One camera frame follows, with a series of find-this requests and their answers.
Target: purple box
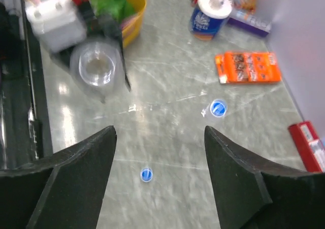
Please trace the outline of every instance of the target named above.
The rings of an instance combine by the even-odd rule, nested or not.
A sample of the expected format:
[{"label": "purple box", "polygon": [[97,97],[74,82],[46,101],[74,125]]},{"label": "purple box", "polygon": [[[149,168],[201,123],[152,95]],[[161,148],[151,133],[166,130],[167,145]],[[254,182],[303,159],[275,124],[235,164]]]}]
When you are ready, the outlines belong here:
[{"label": "purple box", "polygon": [[252,14],[236,9],[232,10],[227,23],[261,37],[266,37],[271,31],[271,22],[261,20]]}]

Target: clear plastic cup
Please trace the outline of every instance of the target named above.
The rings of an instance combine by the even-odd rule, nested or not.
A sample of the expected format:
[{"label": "clear plastic cup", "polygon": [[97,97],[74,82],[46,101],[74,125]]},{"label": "clear plastic cup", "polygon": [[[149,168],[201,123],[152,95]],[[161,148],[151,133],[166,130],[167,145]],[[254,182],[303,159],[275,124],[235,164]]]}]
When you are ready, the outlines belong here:
[{"label": "clear plastic cup", "polygon": [[71,54],[70,72],[87,95],[100,97],[102,102],[125,85],[120,47],[104,38],[77,46]]}]

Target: white label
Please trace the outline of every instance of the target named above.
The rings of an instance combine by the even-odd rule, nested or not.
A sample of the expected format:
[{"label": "white label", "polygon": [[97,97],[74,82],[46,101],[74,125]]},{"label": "white label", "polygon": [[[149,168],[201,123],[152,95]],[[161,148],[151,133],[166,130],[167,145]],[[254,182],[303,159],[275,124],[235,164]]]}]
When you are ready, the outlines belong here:
[{"label": "white label", "polygon": [[325,172],[325,150],[320,140],[316,140],[309,144],[311,150],[313,150],[314,156],[321,168],[322,172]]},{"label": "white label", "polygon": [[270,64],[271,65],[275,65],[276,64],[275,57],[274,57],[273,54],[270,54],[269,55],[269,61],[270,61]]},{"label": "white label", "polygon": [[223,75],[223,76],[219,77],[220,83],[222,83],[222,84],[227,83],[227,79],[228,79],[227,75]]},{"label": "white label", "polygon": [[311,132],[306,124],[301,125],[300,130],[303,132],[303,134],[305,135],[305,138],[308,142],[314,140],[313,135],[311,134]]}]

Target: floor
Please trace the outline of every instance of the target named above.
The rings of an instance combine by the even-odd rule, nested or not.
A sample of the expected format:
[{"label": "floor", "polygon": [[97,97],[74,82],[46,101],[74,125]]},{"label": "floor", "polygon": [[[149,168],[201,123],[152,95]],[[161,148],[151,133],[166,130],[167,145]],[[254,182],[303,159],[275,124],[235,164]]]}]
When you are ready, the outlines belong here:
[{"label": "floor", "polygon": [[[43,50],[54,151],[114,125],[118,142],[98,229],[220,228],[201,111],[228,104],[214,127],[253,152],[304,169],[287,127],[301,118],[283,83],[220,85],[214,55],[267,50],[261,39],[224,27],[212,42],[188,31],[190,0],[148,0],[141,35],[125,52],[132,92],[106,104],[86,96]],[[153,180],[140,170],[150,166]]]}]

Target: orange snack box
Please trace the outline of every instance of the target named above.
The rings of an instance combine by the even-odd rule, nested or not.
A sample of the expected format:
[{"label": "orange snack box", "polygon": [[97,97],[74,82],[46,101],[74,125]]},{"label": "orange snack box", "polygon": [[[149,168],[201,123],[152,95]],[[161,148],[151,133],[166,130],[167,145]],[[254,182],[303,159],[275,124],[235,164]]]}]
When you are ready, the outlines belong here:
[{"label": "orange snack box", "polygon": [[216,55],[220,83],[272,83],[281,81],[274,53],[231,52]]}]

